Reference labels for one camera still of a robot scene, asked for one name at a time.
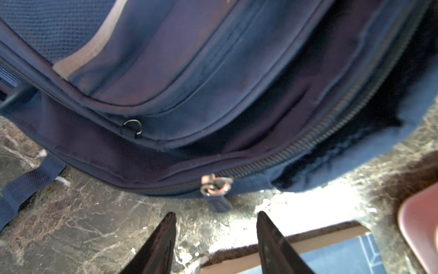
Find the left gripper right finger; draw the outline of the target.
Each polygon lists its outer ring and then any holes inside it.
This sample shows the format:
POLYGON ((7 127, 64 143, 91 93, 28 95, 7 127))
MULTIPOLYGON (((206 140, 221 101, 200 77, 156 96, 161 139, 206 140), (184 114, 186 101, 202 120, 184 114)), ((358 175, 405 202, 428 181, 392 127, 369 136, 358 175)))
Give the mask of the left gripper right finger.
POLYGON ((263 211, 257 216, 257 237, 264 274, 312 274, 314 272, 263 211))

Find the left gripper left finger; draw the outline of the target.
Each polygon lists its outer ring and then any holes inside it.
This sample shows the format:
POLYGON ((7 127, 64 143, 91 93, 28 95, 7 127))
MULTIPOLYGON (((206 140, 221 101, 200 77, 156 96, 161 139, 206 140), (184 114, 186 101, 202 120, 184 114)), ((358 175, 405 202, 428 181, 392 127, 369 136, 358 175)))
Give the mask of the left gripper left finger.
POLYGON ((176 241, 176 214, 169 212, 122 274, 169 274, 176 241))

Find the navy blue student backpack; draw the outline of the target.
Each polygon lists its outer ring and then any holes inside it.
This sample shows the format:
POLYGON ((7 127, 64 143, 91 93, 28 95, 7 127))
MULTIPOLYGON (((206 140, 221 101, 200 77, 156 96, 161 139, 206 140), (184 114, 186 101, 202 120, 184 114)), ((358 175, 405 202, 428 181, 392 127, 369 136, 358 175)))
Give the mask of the navy blue student backpack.
POLYGON ((436 1, 2 1, 1 116, 122 191, 306 191, 407 138, 438 94, 436 1))

